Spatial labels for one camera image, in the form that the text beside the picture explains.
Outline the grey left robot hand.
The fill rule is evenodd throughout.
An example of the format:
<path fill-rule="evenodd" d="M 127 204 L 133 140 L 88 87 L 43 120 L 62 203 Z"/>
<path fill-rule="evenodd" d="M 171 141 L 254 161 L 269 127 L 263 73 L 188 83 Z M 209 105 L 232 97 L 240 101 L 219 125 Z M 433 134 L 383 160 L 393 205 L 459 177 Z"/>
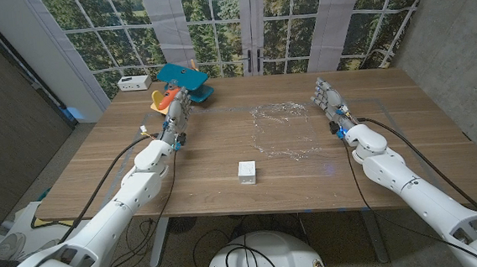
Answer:
<path fill-rule="evenodd" d="M 157 104 L 159 110 L 167 110 L 162 131 L 157 139 L 179 149 L 186 143 L 186 125 L 191 112 L 191 95 L 183 87 L 174 87 L 164 92 Z"/>

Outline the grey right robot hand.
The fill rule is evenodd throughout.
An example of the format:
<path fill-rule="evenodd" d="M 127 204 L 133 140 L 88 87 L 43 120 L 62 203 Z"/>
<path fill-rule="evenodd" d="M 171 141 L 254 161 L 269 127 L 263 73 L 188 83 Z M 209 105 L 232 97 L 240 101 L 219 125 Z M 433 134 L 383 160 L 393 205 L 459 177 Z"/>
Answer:
<path fill-rule="evenodd" d="M 310 100 L 318 105 L 328 119 L 330 132 L 340 139 L 355 125 L 357 121 L 352 117 L 347 103 L 342 96 L 324 81 L 321 77 L 316 80 L 316 91 Z"/>

